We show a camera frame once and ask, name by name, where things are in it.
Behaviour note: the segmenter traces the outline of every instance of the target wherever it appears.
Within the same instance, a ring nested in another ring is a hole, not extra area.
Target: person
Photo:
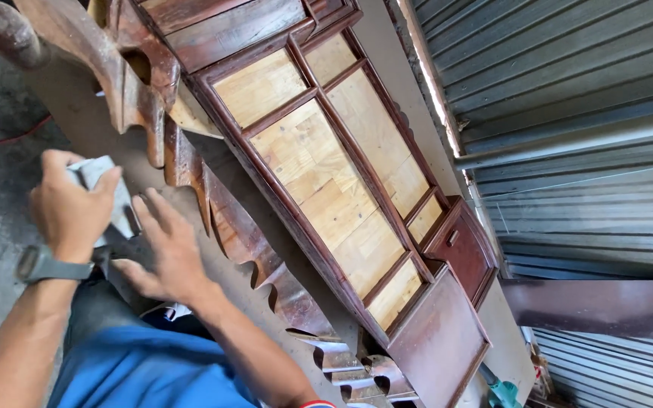
[[[41,184],[30,195],[32,218],[52,255],[71,263],[90,261],[110,223],[122,172],[112,168],[88,192],[65,172],[81,160],[45,151]],[[294,360],[206,277],[185,218],[154,189],[145,195],[152,212],[140,196],[132,205],[155,270],[126,259],[113,265],[141,295],[187,306],[215,341],[132,317],[105,280],[79,287],[74,280],[40,280],[26,287],[0,327],[0,406],[42,406],[70,304],[65,357],[48,406],[333,406],[318,400]]]

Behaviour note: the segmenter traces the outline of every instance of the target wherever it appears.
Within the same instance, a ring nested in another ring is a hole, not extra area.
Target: sanding block
[[[87,159],[67,167],[70,178],[75,183],[87,190],[94,189],[97,181],[104,172],[115,166],[110,156],[102,156],[96,159]],[[110,216],[110,226],[104,234],[98,238],[94,247],[108,246],[121,240],[129,240],[133,236],[140,235],[140,223],[133,211],[132,201],[125,180],[120,178],[115,188],[115,205]]]

